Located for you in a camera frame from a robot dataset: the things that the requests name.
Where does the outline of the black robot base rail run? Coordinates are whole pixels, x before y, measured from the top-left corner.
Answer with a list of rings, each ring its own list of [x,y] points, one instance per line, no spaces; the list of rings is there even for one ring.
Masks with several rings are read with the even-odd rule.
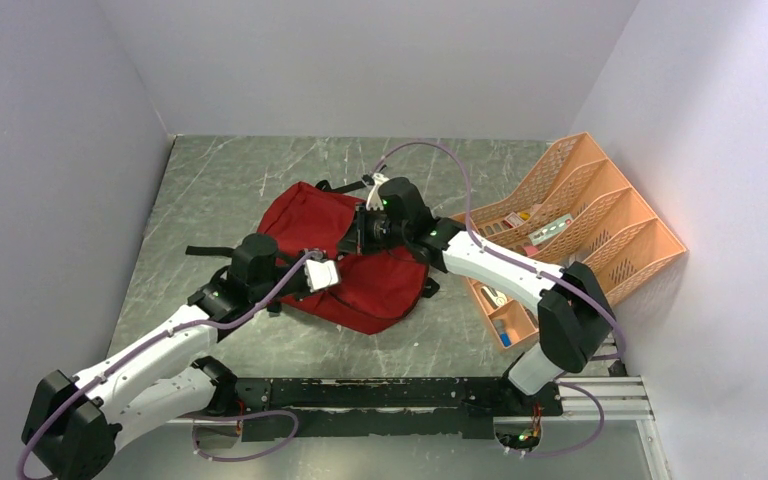
[[[241,378],[221,413],[188,415],[196,425],[233,426],[243,416],[244,442],[300,437],[458,435],[493,439],[537,420],[651,420],[636,377],[575,377],[522,394],[501,377],[371,379]]]

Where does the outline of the red student backpack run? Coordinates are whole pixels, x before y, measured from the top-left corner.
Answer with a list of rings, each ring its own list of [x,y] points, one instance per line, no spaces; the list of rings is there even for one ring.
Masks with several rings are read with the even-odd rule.
[[[405,319],[440,285],[431,267],[403,247],[367,255],[343,249],[356,210],[365,204],[351,194],[359,186],[298,182],[270,204],[256,231],[238,246],[188,247],[190,256],[230,261],[188,298],[188,306],[224,325],[249,312],[279,314],[289,306],[367,335]],[[308,259],[335,260],[341,282],[311,293],[304,272]]]

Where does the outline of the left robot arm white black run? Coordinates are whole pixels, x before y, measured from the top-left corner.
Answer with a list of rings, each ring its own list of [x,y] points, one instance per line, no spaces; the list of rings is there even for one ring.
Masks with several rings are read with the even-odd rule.
[[[39,380],[21,431],[16,478],[27,478],[35,457],[50,479],[92,479],[126,446],[172,419],[224,414],[236,377],[207,350],[276,301],[340,282],[325,252],[285,255],[262,233],[234,248],[190,246],[186,253],[228,262],[119,353],[75,374],[54,370]]]

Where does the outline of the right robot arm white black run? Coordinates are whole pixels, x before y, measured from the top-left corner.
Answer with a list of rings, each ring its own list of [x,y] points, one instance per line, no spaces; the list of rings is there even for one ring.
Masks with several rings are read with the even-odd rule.
[[[375,173],[357,208],[344,250],[372,254],[403,247],[421,264],[478,281],[531,311],[538,343],[519,356],[505,379],[533,396],[564,373],[579,373],[612,331],[613,312],[594,272],[528,258],[478,236],[468,225],[434,216],[404,177]]]

